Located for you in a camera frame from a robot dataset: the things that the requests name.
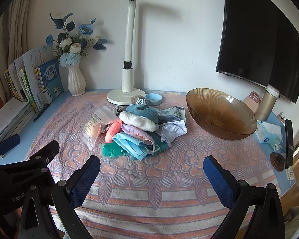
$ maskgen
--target brown round object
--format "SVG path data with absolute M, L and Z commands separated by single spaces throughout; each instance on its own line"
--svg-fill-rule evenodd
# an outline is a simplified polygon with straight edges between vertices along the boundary
M 270 154 L 270 162 L 277 172 L 282 172 L 285 169 L 285 164 L 283 161 L 277 158 L 277 153 Z
M 250 108 L 221 91 L 196 88 L 187 93 L 186 101 L 195 122 L 221 139 L 243 139 L 257 129 L 257 120 Z

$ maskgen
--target black television screen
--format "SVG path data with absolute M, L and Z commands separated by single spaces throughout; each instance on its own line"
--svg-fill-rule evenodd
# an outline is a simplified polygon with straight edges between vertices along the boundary
M 296 102 L 299 33 L 271 0 L 225 0 L 217 72 L 266 87 Z

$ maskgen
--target white rose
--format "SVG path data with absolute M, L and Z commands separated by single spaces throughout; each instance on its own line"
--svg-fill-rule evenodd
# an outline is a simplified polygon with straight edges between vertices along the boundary
M 81 44 L 75 43 L 70 46 L 70 53 L 80 53 L 81 52 Z
M 66 39 L 61 41 L 59 47 L 65 48 L 67 45 L 71 45 L 71 43 L 72 43 L 72 39 L 66 38 Z

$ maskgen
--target white bottle cap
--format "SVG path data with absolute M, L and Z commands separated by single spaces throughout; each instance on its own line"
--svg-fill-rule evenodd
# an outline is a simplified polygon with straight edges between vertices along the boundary
M 268 85 L 266 91 L 269 92 L 272 96 L 279 98 L 279 91 L 272 85 Z

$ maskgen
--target gold thermos bottle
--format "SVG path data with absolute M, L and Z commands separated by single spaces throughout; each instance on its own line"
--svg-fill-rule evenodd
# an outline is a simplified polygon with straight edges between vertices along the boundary
M 256 120 L 261 120 L 261 121 L 267 120 L 277 98 L 279 98 L 279 91 L 275 87 L 269 84 L 260 102 L 260 106 L 255 114 Z

